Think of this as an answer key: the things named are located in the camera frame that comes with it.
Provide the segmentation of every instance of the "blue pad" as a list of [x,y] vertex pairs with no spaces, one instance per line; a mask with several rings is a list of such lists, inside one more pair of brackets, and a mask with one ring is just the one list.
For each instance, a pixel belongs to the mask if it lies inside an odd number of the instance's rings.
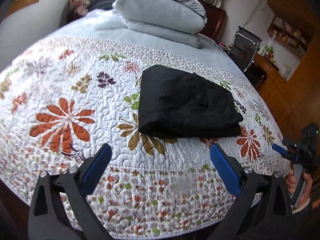
[[82,195],[91,195],[96,188],[101,176],[106,170],[112,157],[112,150],[110,145],[104,144],[97,154],[92,157],[94,162],[88,168],[87,172],[82,178]]
[[281,155],[286,155],[287,154],[287,150],[282,148],[281,146],[277,145],[277,144],[273,144],[272,148],[277,151],[278,153],[280,153]]
[[210,158],[217,169],[220,177],[223,180],[224,185],[226,186],[230,194],[239,197],[241,194],[241,179],[239,174],[232,168],[228,159],[232,160],[233,157],[227,156],[220,146],[214,144],[210,147]]

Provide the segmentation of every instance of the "headboard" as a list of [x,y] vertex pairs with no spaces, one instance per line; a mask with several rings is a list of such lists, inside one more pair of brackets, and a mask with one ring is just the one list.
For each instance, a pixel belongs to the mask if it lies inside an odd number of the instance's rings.
[[206,26],[200,33],[215,40],[226,19],[226,11],[204,1],[199,0],[199,2],[203,5],[208,19]]

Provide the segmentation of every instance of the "quilt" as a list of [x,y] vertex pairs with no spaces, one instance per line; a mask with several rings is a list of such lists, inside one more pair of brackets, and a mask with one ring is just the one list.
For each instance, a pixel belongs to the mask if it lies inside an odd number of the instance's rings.
[[[161,139],[138,131],[142,71],[155,64],[196,73],[231,91],[244,120],[230,138]],[[116,239],[157,239],[217,223],[235,197],[210,161],[219,142],[242,166],[286,175],[272,150],[282,135],[247,81],[159,50],[118,41],[40,40],[0,74],[0,178],[30,205],[41,171],[66,172],[108,143],[112,159],[87,201]],[[79,228],[66,195],[67,215]]]

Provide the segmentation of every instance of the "human hand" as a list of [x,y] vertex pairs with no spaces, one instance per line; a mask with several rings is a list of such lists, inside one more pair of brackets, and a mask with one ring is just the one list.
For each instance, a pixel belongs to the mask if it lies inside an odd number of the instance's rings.
[[[303,190],[303,193],[301,195],[297,208],[303,206],[310,199],[310,191],[311,191],[313,180],[310,174],[308,173],[303,173],[303,179],[306,181],[306,186]],[[289,193],[294,193],[297,180],[294,177],[293,170],[290,171],[289,176],[285,183],[287,184]]]

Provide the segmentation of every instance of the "black mesh chair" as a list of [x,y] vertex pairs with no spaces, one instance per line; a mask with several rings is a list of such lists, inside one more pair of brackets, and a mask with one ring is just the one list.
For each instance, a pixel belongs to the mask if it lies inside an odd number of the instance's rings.
[[242,72],[245,72],[251,65],[260,42],[261,39],[258,36],[239,26],[228,56]]

